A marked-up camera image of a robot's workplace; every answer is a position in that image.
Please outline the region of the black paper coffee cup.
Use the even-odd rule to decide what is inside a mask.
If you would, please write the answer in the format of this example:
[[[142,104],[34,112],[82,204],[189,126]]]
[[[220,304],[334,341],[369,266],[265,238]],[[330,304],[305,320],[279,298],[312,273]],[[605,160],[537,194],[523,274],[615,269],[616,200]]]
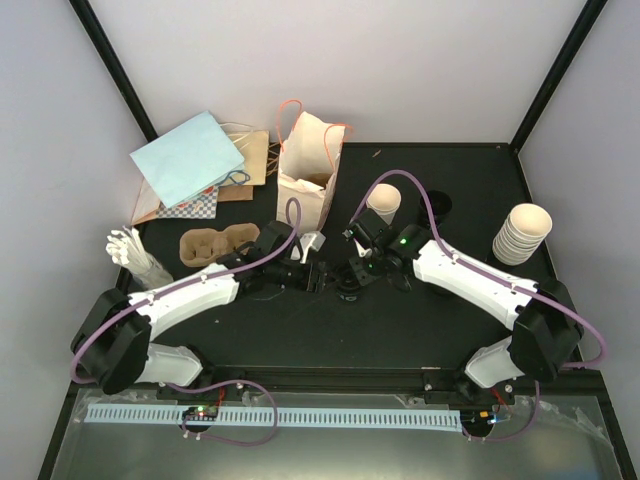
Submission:
[[[368,281],[368,274],[360,259],[343,263],[336,269],[336,295],[344,302],[353,303],[359,299]]]

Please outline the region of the cream bear paper bag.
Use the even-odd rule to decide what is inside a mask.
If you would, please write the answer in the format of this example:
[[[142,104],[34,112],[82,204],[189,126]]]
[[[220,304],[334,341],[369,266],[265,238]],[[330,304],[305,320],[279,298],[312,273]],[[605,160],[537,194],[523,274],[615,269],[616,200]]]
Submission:
[[[287,136],[281,117],[287,106],[296,104],[298,113]],[[353,131],[344,123],[326,123],[306,112],[302,102],[283,102],[276,117],[280,144],[277,166],[276,219],[287,220],[287,202],[295,198],[301,207],[299,232],[320,231],[333,202],[343,145]]]

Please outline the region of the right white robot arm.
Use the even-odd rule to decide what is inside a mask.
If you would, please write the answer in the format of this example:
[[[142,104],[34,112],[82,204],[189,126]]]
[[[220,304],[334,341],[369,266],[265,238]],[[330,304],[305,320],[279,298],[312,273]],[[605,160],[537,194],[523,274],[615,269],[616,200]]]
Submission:
[[[436,240],[419,225],[398,231],[371,209],[352,220],[343,235],[360,250],[350,261],[360,285],[386,277],[402,289],[414,278],[473,304],[509,331],[476,351],[455,377],[456,394],[467,403],[479,402],[491,387],[509,379],[555,380],[582,338],[568,291],[559,281],[541,285],[502,272]]]

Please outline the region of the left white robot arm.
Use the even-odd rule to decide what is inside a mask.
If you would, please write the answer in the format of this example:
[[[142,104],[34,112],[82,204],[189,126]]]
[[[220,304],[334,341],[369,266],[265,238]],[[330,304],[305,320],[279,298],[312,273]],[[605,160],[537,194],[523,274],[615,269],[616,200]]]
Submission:
[[[97,383],[108,395],[136,383],[171,384],[193,399],[207,397],[215,376],[194,347],[171,347],[156,339],[179,323],[228,305],[267,284],[320,292],[327,283],[324,262],[314,259],[325,242],[312,231],[294,235],[272,221],[256,239],[244,240],[201,271],[166,286],[126,295],[101,294],[72,340],[76,382]]]

